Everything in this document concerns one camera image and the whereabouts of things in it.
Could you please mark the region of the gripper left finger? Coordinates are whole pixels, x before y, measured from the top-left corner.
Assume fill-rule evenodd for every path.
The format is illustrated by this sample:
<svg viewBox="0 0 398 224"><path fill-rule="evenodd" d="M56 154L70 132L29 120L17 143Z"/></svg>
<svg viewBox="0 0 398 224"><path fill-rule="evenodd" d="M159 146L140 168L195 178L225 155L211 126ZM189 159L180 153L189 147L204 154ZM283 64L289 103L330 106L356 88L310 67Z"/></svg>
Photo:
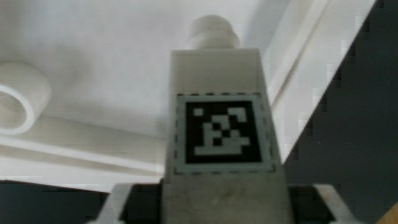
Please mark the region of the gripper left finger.
<svg viewBox="0 0 398 224"><path fill-rule="evenodd" d="M157 183L116 184L97 217L86 224L159 224L159 202Z"/></svg>

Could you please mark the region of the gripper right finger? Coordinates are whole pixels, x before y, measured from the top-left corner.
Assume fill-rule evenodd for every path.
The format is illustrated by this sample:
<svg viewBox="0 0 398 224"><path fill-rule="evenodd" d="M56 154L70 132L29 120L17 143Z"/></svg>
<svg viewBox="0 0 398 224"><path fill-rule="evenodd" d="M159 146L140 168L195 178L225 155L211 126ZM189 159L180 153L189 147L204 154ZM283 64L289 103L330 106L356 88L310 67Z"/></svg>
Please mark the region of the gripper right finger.
<svg viewBox="0 0 398 224"><path fill-rule="evenodd" d="M287 186L294 224L362 224L328 184Z"/></svg>

